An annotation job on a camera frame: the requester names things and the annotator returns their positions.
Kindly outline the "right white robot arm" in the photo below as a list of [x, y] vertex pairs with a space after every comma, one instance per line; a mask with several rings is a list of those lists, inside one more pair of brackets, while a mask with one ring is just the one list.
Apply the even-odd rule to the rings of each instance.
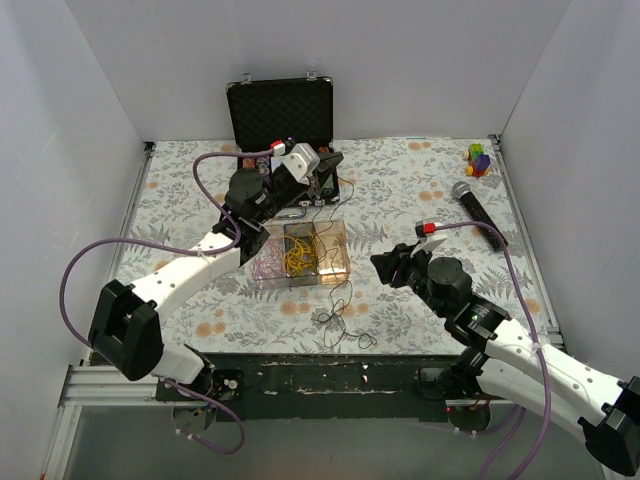
[[623, 381], [535, 337], [502, 308], [478, 296], [455, 258], [434, 258], [419, 244], [399, 244], [370, 258], [382, 284], [408, 287], [480, 364], [452, 373], [464, 397], [484, 391], [508, 399], [583, 440], [602, 465], [624, 476], [639, 471], [639, 379]]

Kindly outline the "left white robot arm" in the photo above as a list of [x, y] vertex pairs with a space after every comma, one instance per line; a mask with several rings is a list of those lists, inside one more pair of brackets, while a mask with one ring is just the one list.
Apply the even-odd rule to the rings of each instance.
[[92, 349], [130, 381], [168, 378], [188, 398], [205, 398], [213, 386], [209, 366], [194, 348], [165, 343], [162, 321], [256, 256], [269, 237], [265, 222], [300, 197], [319, 193], [342, 160], [339, 152], [316, 153], [297, 144], [281, 156], [269, 180], [255, 169], [238, 169], [219, 222], [194, 247], [130, 284], [113, 280], [102, 288], [88, 334]]

